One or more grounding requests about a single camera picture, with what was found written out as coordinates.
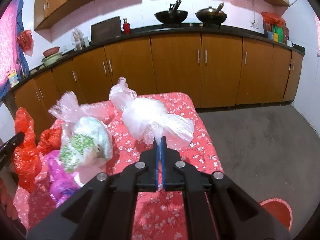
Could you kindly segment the red plastic bag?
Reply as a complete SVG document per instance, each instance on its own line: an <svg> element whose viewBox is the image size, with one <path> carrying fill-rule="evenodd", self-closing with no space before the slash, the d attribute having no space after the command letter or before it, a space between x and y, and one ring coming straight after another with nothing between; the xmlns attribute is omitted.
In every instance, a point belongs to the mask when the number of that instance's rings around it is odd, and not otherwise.
<svg viewBox="0 0 320 240"><path fill-rule="evenodd" d="M36 143L34 120L25 108L20 107L15 115L15 132L22 132L24 139L15 148L11 160L18 175L18 185L32 193L35 190L35 178L42 170L40 155L46 155L61 147L62 127L44 130L40 141Z"/></svg>
<svg viewBox="0 0 320 240"><path fill-rule="evenodd" d="M17 42L20 45L22 51L25 53L25 55L33 55L34 41L31 30L24 30L21 33L19 33L17 37Z"/></svg>

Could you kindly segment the magenta plastic bag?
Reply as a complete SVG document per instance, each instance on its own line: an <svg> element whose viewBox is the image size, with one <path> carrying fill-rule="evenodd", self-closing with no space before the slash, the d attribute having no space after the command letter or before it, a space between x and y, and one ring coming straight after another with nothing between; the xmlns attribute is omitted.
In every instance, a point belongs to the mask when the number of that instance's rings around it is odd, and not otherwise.
<svg viewBox="0 0 320 240"><path fill-rule="evenodd" d="M56 207L63 204L72 196L80 186L74 181L72 175L67 174L61 161L59 161L59 150L54 150L47 155L47 166L50 178L50 196Z"/></svg>

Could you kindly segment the green white patterned bag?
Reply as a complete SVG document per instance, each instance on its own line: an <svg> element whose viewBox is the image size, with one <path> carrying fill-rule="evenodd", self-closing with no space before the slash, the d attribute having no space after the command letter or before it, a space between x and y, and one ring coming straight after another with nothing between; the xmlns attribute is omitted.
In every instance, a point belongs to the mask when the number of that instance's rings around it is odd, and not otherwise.
<svg viewBox="0 0 320 240"><path fill-rule="evenodd" d="M112 159L112 135L104 123L109 114L103 103L80 105L73 92L65 92L49 113L62 122L59 159L67 173L101 167Z"/></svg>

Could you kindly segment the white translucent plastic bag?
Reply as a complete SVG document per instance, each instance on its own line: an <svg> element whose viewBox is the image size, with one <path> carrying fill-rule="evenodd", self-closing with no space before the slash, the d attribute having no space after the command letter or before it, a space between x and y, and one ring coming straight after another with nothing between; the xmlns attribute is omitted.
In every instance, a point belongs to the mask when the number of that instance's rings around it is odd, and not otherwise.
<svg viewBox="0 0 320 240"><path fill-rule="evenodd" d="M188 147L193 140L195 128L190 119L169 113L159 100L139 97L123 76L111 88L109 99L121 111L131 137L138 141L160 144L166 137L167 145L176 149Z"/></svg>

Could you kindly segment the red plastic trash bin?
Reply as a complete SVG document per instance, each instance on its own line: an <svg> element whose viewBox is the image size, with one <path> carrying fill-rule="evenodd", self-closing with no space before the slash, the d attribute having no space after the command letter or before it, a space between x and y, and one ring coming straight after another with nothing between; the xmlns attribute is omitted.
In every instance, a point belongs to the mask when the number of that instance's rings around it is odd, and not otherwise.
<svg viewBox="0 0 320 240"><path fill-rule="evenodd" d="M292 209L287 202L280 198L270 198L259 203L266 211L276 217L290 232L293 223Z"/></svg>

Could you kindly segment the lower wooden kitchen cabinets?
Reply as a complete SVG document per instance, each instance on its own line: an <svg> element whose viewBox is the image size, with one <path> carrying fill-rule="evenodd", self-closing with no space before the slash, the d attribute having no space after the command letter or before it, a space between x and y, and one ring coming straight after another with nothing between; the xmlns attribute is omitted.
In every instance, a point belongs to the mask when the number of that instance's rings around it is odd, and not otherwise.
<svg viewBox="0 0 320 240"><path fill-rule="evenodd" d="M40 135L54 122L49 109L64 92L80 103L108 99L120 77L139 95L182 92L196 108L294 100L302 54L253 38L214 34L145 36L96 48L16 88L14 103Z"/></svg>

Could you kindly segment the red floral tablecloth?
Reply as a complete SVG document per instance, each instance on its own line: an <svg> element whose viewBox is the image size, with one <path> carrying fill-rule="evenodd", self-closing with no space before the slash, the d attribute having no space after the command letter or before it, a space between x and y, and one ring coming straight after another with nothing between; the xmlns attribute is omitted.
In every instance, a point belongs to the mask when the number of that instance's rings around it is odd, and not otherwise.
<svg viewBox="0 0 320 240"><path fill-rule="evenodd" d="M210 136L187 94L153 94L148 97L163 102L169 113L189 118L194 123L193 140L188 147L179 150L183 161L208 174L223 170ZM101 111L103 122L113 137L113 158L106 163L105 168L108 174L121 172L127 165L136 162L141 152L150 148L131 137L123 124L121 112L112 102L92 103L89 107ZM36 177L33 193L19 187L13 200L18 216L27 229L35 226L56 208L49 193L50 179L45 157L41 157L41 161L42 171ZM154 193L139 193L132 239L187 239L181 192L159 189Z"/></svg>

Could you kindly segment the colourful small box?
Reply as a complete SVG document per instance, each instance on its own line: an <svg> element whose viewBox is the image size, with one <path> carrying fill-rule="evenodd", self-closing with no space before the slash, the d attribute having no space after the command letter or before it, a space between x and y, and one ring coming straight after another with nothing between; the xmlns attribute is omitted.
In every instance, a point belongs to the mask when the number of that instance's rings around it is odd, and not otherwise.
<svg viewBox="0 0 320 240"><path fill-rule="evenodd" d="M18 75L16 70L13 70L9 75L8 75L8 80L10 83L10 87L15 87L20 81L18 79Z"/></svg>

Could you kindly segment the pink floral curtain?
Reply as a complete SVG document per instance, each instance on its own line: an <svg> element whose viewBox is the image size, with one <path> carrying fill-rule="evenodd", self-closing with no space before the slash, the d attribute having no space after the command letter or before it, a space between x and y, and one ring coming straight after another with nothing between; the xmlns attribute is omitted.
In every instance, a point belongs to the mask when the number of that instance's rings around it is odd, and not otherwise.
<svg viewBox="0 0 320 240"><path fill-rule="evenodd" d="M29 66L18 35L24 31L22 20L23 0L12 0L1 16L1 97L11 89L10 74L17 74L21 81L29 74Z"/></svg>

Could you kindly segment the stacked green red basins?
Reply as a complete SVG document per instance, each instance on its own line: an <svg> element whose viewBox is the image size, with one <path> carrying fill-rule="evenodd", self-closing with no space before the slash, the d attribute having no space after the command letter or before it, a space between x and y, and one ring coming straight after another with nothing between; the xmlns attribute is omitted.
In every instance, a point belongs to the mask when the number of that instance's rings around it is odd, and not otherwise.
<svg viewBox="0 0 320 240"><path fill-rule="evenodd" d="M59 52L60 47L53 47L43 52L44 58L41 60L45 67L54 64L62 57L62 52Z"/></svg>

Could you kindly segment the hanging red plastic bag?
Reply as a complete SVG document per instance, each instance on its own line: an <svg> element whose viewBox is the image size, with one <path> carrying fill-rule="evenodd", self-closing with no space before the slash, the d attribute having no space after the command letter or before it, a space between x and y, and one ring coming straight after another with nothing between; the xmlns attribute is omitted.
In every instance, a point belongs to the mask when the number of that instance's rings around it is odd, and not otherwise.
<svg viewBox="0 0 320 240"><path fill-rule="evenodd" d="M33 55L34 41L31 30L24 30L21 33L19 33L17 37L17 42L20 45L22 51L25 53L25 55Z"/></svg>

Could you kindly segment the clear bag with jars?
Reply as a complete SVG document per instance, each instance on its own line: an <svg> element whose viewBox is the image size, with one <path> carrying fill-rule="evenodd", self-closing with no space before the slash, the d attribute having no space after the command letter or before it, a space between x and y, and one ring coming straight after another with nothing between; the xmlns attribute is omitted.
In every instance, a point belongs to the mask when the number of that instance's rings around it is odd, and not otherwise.
<svg viewBox="0 0 320 240"><path fill-rule="evenodd" d="M90 46L88 37L84 36L83 32L78 28L73 29L71 39L75 51L80 51Z"/></svg>

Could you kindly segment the dark cutting board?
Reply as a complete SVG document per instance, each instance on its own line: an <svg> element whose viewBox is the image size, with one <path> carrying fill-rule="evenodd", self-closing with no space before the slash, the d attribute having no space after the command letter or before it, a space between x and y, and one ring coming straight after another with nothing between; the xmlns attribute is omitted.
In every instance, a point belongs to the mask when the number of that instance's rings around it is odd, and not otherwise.
<svg viewBox="0 0 320 240"><path fill-rule="evenodd" d="M91 25L91 41L93 45L120 36L121 21L119 16Z"/></svg>

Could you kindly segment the red bottle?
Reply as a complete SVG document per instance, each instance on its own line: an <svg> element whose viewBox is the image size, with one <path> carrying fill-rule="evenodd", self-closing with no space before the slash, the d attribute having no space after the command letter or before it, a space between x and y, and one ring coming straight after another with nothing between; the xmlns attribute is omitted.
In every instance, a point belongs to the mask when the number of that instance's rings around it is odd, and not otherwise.
<svg viewBox="0 0 320 240"><path fill-rule="evenodd" d="M130 24L127 22L127 18L124 18L124 23L123 23L123 30L124 34L131 34L131 27Z"/></svg>

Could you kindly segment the black countertop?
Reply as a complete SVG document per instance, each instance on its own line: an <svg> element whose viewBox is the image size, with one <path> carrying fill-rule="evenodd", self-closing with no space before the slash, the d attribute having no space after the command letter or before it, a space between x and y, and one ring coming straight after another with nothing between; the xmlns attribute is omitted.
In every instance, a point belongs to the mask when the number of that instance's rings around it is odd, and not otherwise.
<svg viewBox="0 0 320 240"><path fill-rule="evenodd" d="M151 25L147 27L132 29L131 34L121 35L113 39L104 40L103 42L92 44L89 47L86 47L80 51L70 50L67 53L64 53L63 57L59 59L57 62L55 62L54 64L51 64L50 66L37 71L33 75L29 75L28 77L23 79L21 82L19 82L16 86L11 88L8 91L8 93L2 98L2 100L4 100L7 96L9 96L9 94L12 94L15 90L22 87L29 80L35 78L36 76L42 74L43 72L50 70L52 68L55 68L58 65L62 64L63 62L69 59L72 59L78 55L81 55L83 53L86 53L88 51L91 51L109 44L113 44L113 43L117 43L125 40L131 40L134 38L140 38L145 36L155 36L155 35L169 35L169 34L174 34L174 35L176 34L217 34L217 35L224 35L224 36L246 37L246 38L251 38L258 41L267 42L287 50L295 51L302 56L305 55L305 48L300 45L295 44L292 47L289 47L284 43L276 42L266 38L262 33L258 33L248 29L228 26L228 25L221 25L221 26L214 25L212 27L206 27L206 26L201 27L198 23L194 23L192 26L190 26L187 23L183 23L180 26L175 25L172 28L169 28L163 24Z"/></svg>

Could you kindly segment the orange bag with groceries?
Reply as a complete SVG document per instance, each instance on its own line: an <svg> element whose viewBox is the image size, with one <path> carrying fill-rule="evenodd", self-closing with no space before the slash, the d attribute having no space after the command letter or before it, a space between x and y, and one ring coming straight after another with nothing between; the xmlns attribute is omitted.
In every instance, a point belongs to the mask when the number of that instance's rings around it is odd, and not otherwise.
<svg viewBox="0 0 320 240"><path fill-rule="evenodd" d="M265 36L270 40L286 43L289 39L286 21L280 15L272 12L262 12L261 15Z"/></svg>

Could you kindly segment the black lidded wok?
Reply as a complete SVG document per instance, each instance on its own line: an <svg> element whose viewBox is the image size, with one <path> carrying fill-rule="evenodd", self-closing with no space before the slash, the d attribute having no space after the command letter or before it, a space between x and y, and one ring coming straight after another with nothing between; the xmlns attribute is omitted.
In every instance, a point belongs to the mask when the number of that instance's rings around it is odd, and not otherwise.
<svg viewBox="0 0 320 240"><path fill-rule="evenodd" d="M227 14L221 9L224 7L224 3L220 3L217 8L208 7L199 10L196 13L196 17L203 24L217 24L219 27L227 19Z"/></svg>

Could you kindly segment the black wok with spatula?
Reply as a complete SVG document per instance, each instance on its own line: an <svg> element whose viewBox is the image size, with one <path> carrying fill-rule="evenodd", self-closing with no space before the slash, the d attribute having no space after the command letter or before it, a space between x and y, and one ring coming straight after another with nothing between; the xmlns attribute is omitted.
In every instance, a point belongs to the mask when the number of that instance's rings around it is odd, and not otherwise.
<svg viewBox="0 0 320 240"><path fill-rule="evenodd" d="M188 16L187 11L178 9L181 2L177 0L175 4L170 4L167 11L155 13L155 18L163 24L181 24Z"/></svg>

